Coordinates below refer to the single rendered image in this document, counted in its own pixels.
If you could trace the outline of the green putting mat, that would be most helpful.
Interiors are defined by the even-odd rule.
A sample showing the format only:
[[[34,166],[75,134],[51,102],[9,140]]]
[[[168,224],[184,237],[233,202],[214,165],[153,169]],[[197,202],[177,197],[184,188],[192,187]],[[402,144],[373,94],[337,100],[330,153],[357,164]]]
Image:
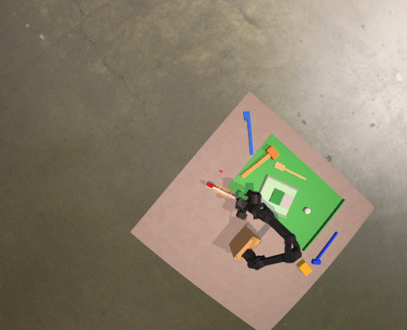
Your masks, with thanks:
[[[276,159],[269,157],[245,178],[242,178],[241,175],[248,168],[267,155],[265,150],[269,146],[273,146],[279,156]],[[286,170],[278,170],[274,167],[276,162],[306,180]],[[268,137],[228,188],[240,198],[247,200],[248,196],[244,196],[244,194],[248,190],[260,192],[267,175],[299,189],[287,211],[286,218],[277,214],[274,216],[292,234],[296,235],[296,240],[303,249],[342,201],[342,198],[273,134]],[[305,208],[309,208],[311,212],[306,214]]]

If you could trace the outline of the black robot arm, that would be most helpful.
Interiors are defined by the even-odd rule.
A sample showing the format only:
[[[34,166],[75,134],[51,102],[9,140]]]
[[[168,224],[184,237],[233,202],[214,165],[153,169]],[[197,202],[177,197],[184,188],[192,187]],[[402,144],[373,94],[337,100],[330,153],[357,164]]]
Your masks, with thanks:
[[[285,253],[265,257],[265,255],[257,256],[251,249],[247,249],[241,257],[246,260],[249,268],[255,270],[259,270],[275,263],[295,263],[295,261],[302,256],[299,243],[296,240],[296,235],[292,234],[278,219],[276,219],[274,213],[265,205],[265,203],[261,203],[261,197],[262,194],[260,192],[254,191],[250,193],[251,205],[248,207],[248,211],[254,215],[253,219],[260,219],[261,221],[270,224],[272,228],[283,237],[285,240]],[[248,203],[248,200],[239,198],[238,201],[236,201],[235,208],[238,210],[246,210]],[[262,207],[263,209],[260,209]]]

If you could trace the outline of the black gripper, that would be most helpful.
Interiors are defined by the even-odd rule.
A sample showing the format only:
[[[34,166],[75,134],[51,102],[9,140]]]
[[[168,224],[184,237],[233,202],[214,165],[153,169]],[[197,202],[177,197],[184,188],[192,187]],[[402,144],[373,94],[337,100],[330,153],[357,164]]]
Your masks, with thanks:
[[[248,190],[247,193],[244,194],[244,196],[248,196],[247,200],[249,201],[248,205],[246,206],[246,210],[240,209],[240,210],[238,210],[237,213],[236,213],[236,217],[238,217],[238,218],[240,218],[240,219],[242,219],[242,220],[245,220],[246,217],[247,217],[246,212],[248,211],[248,207],[251,205],[251,203],[250,203],[250,193],[252,193],[252,192],[253,192],[253,191]]]

